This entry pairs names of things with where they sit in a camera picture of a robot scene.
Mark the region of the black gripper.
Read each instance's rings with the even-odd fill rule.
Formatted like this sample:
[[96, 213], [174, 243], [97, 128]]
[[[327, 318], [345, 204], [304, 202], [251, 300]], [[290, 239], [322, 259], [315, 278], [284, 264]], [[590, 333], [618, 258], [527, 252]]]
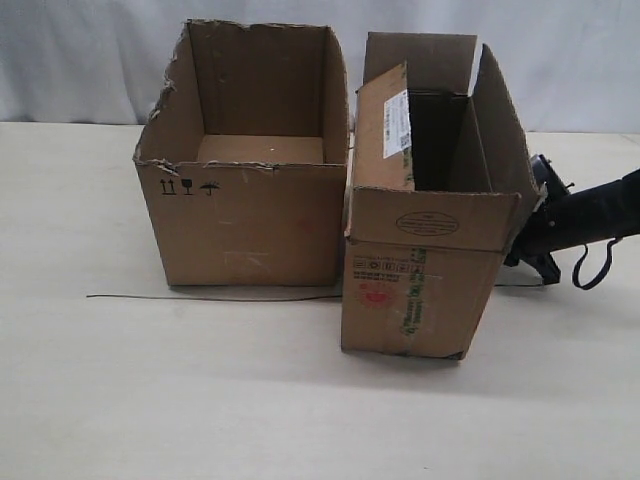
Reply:
[[549, 249], [542, 253], [531, 253], [525, 247], [530, 242], [530, 237], [544, 234], [545, 228], [552, 228], [554, 222], [548, 220], [546, 215], [552, 204], [571, 194], [570, 189], [574, 183], [564, 183], [551, 165], [551, 161], [543, 154], [535, 154], [530, 159], [530, 165], [534, 174], [536, 185], [543, 197], [534, 208], [534, 212], [527, 220], [523, 230], [516, 237], [510, 252], [503, 264], [507, 267], [516, 267], [521, 262], [531, 266], [542, 280], [560, 280], [561, 270], [553, 259]]

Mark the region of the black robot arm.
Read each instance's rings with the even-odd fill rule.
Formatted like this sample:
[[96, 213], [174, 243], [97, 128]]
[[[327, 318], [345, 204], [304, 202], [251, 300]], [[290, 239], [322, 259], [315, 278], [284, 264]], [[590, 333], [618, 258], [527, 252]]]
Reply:
[[592, 280], [582, 283], [579, 279], [585, 256], [572, 271], [573, 285], [591, 290], [609, 273], [613, 247], [639, 233], [639, 172], [572, 193], [545, 156], [535, 155], [530, 163], [546, 196], [516, 237], [504, 264], [515, 267], [525, 263], [537, 271], [543, 284], [554, 285], [561, 280], [561, 270], [553, 252], [606, 241], [605, 262]]

